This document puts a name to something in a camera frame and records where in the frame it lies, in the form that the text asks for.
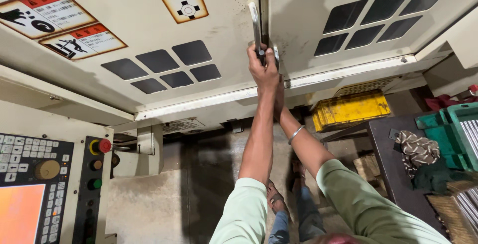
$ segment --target orange screen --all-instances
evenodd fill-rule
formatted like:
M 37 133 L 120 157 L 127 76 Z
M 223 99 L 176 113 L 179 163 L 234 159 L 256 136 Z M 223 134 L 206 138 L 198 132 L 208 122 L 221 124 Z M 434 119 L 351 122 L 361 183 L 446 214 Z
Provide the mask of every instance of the orange screen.
M 33 244 L 44 184 L 0 187 L 0 244 Z

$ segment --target metal handle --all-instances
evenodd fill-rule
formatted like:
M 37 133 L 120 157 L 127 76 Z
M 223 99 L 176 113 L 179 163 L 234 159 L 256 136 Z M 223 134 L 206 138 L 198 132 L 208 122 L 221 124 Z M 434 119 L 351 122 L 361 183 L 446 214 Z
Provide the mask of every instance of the metal handle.
M 256 44 L 256 54 L 259 58 L 262 65 L 264 65 L 264 56 L 265 52 L 260 48 L 260 43 L 262 38 L 260 36 L 260 21 L 259 14 L 257 13 L 256 4 L 251 2 L 249 3 L 250 15 L 252 16 L 252 26 L 254 27 L 254 42 Z
M 279 50 L 277 49 L 277 46 L 274 46 L 274 56 L 275 56 L 275 65 L 277 67 L 277 71 L 279 71 L 279 64 L 281 63 L 281 60 L 279 58 Z

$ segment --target silver bangle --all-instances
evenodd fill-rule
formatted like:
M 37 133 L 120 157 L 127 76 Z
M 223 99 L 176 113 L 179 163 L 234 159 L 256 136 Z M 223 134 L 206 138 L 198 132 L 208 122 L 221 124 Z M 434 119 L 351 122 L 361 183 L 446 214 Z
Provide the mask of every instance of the silver bangle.
M 297 133 L 304 127 L 305 125 L 302 125 L 301 127 L 299 127 L 299 129 L 297 129 L 297 131 L 295 131 L 294 134 L 292 134 L 292 137 L 289 139 L 289 145 L 292 143 L 292 140 L 294 139 L 294 137 L 296 137 Z

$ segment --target control panel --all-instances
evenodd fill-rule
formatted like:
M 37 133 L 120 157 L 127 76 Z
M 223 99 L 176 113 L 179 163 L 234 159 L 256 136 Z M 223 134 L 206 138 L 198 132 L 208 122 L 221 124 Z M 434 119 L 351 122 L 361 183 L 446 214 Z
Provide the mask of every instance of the control panel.
M 74 244 L 92 244 L 96 238 L 104 154 L 110 149 L 111 142 L 108 139 L 91 136 L 85 139 L 73 232 Z
M 73 147 L 71 142 L 0 133 L 0 195 L 8 200 L 2 204 L 9 204 L 25 225 L 37 224 L 30 243 L 60 239 Z
M 2 100 L 0 109 L 0 243 L 111 244 L 114 131 Z

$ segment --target yellow plastic crate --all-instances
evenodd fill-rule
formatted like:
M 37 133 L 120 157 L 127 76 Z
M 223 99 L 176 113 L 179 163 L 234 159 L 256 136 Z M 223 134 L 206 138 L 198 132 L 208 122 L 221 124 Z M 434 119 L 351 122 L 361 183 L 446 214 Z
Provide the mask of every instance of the yellow plastic crate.
M 378 90 L 320 100 L 313 110 L 315 130 L 345 129 L 360 122 L 390 114 L 385 96 Z

